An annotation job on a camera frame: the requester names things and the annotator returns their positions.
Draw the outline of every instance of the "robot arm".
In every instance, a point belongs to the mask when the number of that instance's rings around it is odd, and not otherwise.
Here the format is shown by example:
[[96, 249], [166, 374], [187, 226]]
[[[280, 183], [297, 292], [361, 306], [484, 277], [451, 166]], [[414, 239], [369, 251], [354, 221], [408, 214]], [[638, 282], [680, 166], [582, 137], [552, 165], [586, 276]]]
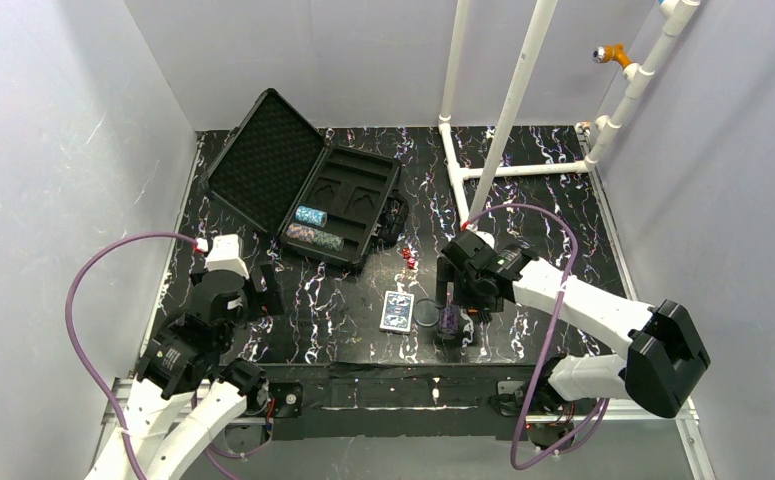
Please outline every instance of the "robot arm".
[[[237, 327], [283, 313], [274, 271], [261, 268], [266, 288], [258, 291], [241, 258], [242, 245], [236, 235], [214, 238], [206, 270], [191, 274], [186, 311], [157, 329], [140, 357], [124, 411], [128, 431], [114, 430], [87, 479], [136, 478], [123, 433], [131, 436], [148, 478], [180, 478], [213, 437], [243, 414], [248, 399], [256, 398], [266, 381], [262, 370], [237, 360], [218, 372], [220, 357], [231, 347]], [[219, 380], [167, 436], [178, 413], [207, 378]]]
[[458, 234], [443, 255], [438, 267], [449, 268], [443, 275], [438, 268], [438, 297], [444, 284], [453, 283], [452, 302], [463, 308], [498, 312], [506, 299], [552, 312], [564, 288], [560, 319], [614, 351], [550, 359], [542, 366], [539, 387], [553, 403], [548, 407], [581, 398], [625, 398], [672, 418], [711, 363], [690, 315], [675, 302], [665, 300], [656, 308], [574, 276], [562, 286], [562, 272], [530, 250], [512, 244], [497, 252], [470, 230]]

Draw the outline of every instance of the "black case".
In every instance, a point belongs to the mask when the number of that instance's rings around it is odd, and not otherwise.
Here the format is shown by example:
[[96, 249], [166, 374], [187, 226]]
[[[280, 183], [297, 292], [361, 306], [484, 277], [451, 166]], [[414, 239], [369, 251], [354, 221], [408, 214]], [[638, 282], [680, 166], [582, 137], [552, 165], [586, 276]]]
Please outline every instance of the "black case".
[[[371, 241], [395, 243], [408, 214], [396, 187], [401, 162], [332, 146], [274, 89], [258, 97], [234, 138], [202, 175], [214, 201], [281, 245], [342, 268], [363, 266]], [[288, 237], [299, 205], [328, 213], [341, 251]]]

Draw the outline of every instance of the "case lid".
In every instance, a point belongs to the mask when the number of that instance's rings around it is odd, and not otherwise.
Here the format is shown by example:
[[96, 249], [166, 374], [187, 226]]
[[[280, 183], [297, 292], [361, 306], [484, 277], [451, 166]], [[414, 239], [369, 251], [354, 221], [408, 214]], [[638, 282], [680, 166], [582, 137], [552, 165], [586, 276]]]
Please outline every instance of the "case lid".
[[324, 145], [319, 131], [270, 88], [258, 97], [202, 183], [257, 229], [277, 235]]

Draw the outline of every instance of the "playing card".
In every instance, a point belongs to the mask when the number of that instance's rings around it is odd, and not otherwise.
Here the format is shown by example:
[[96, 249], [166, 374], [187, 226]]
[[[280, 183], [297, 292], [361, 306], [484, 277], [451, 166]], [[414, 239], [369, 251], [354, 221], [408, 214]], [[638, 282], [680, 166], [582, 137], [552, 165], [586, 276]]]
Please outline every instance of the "playing card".
[[410, 333], [412, 314], [413, 295], [387, 292], [384, 297], [384, 310], [381, 312], [381, 330]]

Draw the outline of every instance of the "black marble table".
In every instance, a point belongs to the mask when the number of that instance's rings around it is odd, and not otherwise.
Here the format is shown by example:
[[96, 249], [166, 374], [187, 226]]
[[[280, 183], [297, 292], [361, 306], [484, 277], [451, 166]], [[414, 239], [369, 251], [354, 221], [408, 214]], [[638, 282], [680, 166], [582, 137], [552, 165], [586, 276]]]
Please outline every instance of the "black marble table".
[[[481, 167], [492, 140], [492, 129], [459, 128], [453, 131], [460, 161]], [[228, 132], [199, 135], [199, 155], [180, 232], [211, 237], [237, 233], [247, 242], [250, 269], [269, 262], [281, 285], [287, 313], [254, 322], [240, 331], [225, 361], [236, 357], [258, 363], [536, 363], [549, 315], [507, 305], [487, 325], [466, 323], [459, 338], [444, 341], [433, 329], [416, 325], [409, 335], [389, 334], [378, 328], [384, 293], [400, 290], [415, 300], [433, 298], [438, 251], [459, 228], [443, 145], [436, 128], [328, 129], [338, 145], [377, 152], [401, 160], [400, 188], [411, 204], [411, 215], [398, 244], [374, 250], [357, 273], [341, 271], [293, 252], [279, 250], [271, 238], [254, 233], [199, 192], [197, 180], [221, 151]], [[581, 158], [572, 127], [517, 127], [505, 151], [506, 163], [525, 165], [568, 162]], [[465, 184], [471, 202], [475, 181]], [[515, 177], [497, 179], [488, 200], [531, 203], [559, 214], [576, 232], [580, 252], [574, 273], [611, 293], [623, 295], [613, 253], [599, 206], [586, 175]], [[493, 232], [497, 245], [520, 239], [562, 267], [571, 245], [560, 228], [531, 212], [502, 209], [479, 222]], [[409, 270], [401, 256], [410, 248], [417, 269]], [[156, 322], [185, 302], [188, 273], [202, 260], [188, 246], [178, 245], [171, 259]], [[552, 353], [583, 355], [604, 353], [604, 346], [560, 322]]]

